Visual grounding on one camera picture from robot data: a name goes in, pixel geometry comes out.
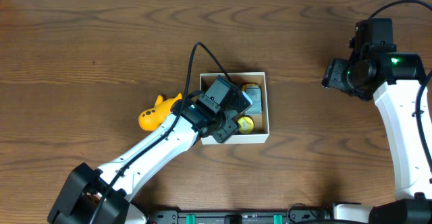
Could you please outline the yellow white toy ball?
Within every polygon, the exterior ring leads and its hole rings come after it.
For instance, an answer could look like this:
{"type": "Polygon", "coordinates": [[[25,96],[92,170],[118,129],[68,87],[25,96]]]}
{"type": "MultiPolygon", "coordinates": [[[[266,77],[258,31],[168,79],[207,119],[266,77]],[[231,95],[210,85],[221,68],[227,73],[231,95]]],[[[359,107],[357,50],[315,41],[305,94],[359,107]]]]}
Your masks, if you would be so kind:
{"type": "Polygon", "coordinates": [[[254,122],[251,117],[243,116],[238,119],[241,134],[250,134],[254,130],[254,122]]]}

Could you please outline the yellow grey toy truck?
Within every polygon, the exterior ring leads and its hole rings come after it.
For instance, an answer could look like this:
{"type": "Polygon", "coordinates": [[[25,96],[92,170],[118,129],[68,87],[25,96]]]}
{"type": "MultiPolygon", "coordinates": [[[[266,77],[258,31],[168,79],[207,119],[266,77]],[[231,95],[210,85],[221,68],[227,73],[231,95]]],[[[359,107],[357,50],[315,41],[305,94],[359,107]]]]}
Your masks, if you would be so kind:
{"type": "Polygon", "coordinates": [[[250,108],[246,111],[247,115],[259,115],[262,113],[262,94],[261,87],[255,83],[243,84],[241,87],[242,91],[245,92],[251,99],[252,103],[250,108]]]}

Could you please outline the orange toy rhino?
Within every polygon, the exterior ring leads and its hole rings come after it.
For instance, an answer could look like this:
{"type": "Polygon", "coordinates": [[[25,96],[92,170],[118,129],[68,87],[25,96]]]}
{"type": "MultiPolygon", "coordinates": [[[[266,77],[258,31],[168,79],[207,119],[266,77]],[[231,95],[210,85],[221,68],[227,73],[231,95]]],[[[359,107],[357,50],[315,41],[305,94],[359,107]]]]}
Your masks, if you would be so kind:
{"type": "Polygon", "coordinates": [[[152,108],[144,110],[138,117],[138,124],[144,131],[155,131],[171,113],[171,108],[177,102],[183,99],[181,93],[169,99],[164,99],[158,95],[152,108]]]}

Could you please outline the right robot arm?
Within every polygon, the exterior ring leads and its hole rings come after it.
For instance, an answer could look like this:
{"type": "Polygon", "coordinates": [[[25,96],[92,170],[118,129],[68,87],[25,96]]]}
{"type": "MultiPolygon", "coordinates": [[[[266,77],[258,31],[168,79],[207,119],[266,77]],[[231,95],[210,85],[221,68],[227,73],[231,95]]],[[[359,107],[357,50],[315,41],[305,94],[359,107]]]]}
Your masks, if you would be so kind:
{"type": "Polygon", "coordinates": [[[431,222],[431,118],[427,76],[415,53],[399,53],[392,20],[356,24],[349,59],[334,58],[321,83],[373,101],[383,120],[394,167],[395,200],[380,206],[335,204],[334,223],[431,222]]]}

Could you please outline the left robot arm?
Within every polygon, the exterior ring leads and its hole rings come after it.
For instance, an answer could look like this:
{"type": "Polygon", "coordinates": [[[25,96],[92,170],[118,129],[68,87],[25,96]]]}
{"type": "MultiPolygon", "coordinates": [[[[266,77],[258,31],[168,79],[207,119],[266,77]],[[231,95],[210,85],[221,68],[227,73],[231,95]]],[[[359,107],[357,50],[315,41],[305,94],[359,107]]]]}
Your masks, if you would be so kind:
{"type": "Polygon", "coordinates": [[[146,223],[131,201],[162,167],[200,138],[224,143],[236,121],[252,106],[250,97],[221,76],[205,92],[177,100],[165,120],[128,152],[92,169],[81,163],[68,175],[47,220],[49,223],[146,223]]]}

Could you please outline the white cardboard box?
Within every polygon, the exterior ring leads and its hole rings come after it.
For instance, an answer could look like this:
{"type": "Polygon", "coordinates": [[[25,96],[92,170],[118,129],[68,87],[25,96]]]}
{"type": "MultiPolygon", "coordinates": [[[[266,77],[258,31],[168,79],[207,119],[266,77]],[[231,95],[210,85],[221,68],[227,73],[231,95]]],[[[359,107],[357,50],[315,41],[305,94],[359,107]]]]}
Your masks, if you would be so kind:
{"type": "MultiPolygon", "coordinates": [[[[249,116],[254,122],[254,129],[250,134],[236,133],[224,144],[263,144],[269,137],[269,116],[267,105],[267,87],[264,72],[236,72],[228,73],[232,82],[238,86],[242,84],[258,84],[261,89],[261,113],[249,116]]],[[[200,89],[207,91],[207,88],[214,83],[217,76],[225,76],[223,73],[207,73],[200,75],[200,89]]],[[[203,145],[218,145],[212,136],[201,138],[203,145]]]]}

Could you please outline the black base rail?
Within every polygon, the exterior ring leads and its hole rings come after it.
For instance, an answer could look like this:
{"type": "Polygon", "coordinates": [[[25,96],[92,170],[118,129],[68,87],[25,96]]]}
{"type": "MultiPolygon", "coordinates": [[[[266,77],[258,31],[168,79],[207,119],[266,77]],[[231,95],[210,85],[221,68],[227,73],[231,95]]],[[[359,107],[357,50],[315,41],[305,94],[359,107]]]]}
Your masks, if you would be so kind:
{"type": "Polygon", "coordinates": [[[148,216],[149,224],[289,224],[331,219],[333,211],[329,207],[309,207],[295,204],[287,211],[155,211],[148,216]]]}

